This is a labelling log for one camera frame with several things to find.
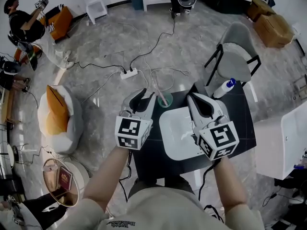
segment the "black t-shirt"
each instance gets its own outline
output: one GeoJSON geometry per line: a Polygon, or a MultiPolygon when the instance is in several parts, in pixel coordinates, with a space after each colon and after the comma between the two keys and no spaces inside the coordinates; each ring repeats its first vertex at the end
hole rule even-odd
{"type": "Polygon", "coordinates": [[[24,11],[16,11],[9,15],[10,17],[10,27],[13,34],[19,37],[21,40],[25,40],[26,42],[34,42],[35,40],[41,38],[45,33],[44,25],[35,20],[30,30],[21,30],[20,28],[23,26],[25,22],[29,22],[32,18],[32,15],[24,12],[24,11]]]}

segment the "black table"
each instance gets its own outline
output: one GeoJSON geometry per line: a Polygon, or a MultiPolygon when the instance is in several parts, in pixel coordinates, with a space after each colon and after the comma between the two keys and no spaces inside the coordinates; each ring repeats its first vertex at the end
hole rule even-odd
{"type": "MultiPolygon", "coordinates": [[[[153,128],[150,135],[141,150],[133,151],[136,170],[141,180],[184,174],[211,165],[206,155],[176,161],[168,157],[164,149],[159,127],[160,116],[166,111],[188,106],[186,97],[189,92],[208,95],[203,86],[203,81],[199,81],[193,85],[190,91],[172,93],[174,100],[169,108],[162,108],[158,101],[155,102],[152,115],[153,128]]],[[[229,118],[234,122],[240,140],[236,150],[229,156],[231,158],[256,146],[254,126],[243,87],[239,81],[230,92],[219,100],[227,107],[229,118]]],[[[148,99],[143,99],[140,108],[147,101],[148,99]]]]}

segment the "green cup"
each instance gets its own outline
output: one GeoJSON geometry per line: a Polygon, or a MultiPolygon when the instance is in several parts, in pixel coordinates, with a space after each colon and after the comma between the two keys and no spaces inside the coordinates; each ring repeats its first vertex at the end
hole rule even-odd
{"type": "Polygon", "coordinates": [[[167,92],[164,92],[162,94],[163,94],[163,96],[164,96],[168,105],[165,105],[164,101],[162,100],[162,98],[160,96],[158,96],[158,103],[159,103],[160,107],[168,108],[173,103],[173,96],[172,96],[171,93],[167,93],[167,92]]]}

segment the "blue bottle cap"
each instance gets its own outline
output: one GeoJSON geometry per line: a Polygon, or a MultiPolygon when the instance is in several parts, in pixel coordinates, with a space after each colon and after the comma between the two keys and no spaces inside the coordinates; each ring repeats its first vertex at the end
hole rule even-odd
{"type": "Polygon", "coordinates": [[[235,79],[230,79],[230,81],[226,84],[226,86],[228,88],[231,88],[232,86],[234,86],[236,84],[236,80],[235,79]]]}

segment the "human hand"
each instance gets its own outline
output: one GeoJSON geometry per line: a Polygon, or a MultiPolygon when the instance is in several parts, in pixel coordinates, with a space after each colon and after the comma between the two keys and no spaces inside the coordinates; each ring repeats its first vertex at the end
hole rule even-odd
{"type": "Polygon", "coordinates": [[[10,205],[9,202],[7,202],[7,201],[2,201],[1,203],[2,203],[2,205],[3,205],[3,207],[4,207],[5,209],[11,208],[11,205],[10,205]]]}

